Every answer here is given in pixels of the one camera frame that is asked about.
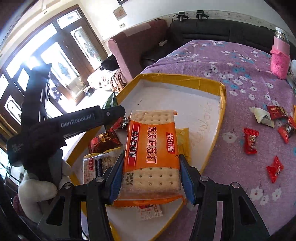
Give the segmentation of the left white gloved hand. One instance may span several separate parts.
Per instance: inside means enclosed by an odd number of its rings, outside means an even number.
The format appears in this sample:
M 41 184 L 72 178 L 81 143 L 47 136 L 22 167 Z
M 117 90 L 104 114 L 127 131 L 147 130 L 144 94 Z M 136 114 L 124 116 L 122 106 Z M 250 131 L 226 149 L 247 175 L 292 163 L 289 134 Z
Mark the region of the left white gloved hand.
M 37 180 L 34 174 L 28 174 L 27 171 L 25 172 L 23 180 L 18 187 L 18 198 L 28 219 L 39 223 L 43 216 L 43 211 L 39 203 L 54 198 L 58 190 L 61 189 L 65 183 L 71 182 L 69 178 L 69 175 L 72 173 L 71 166 L 65 161 L 62 161 L 61 173 L 62 179 L 58 187 L 56 187 L 56 185 L 51 182 Z

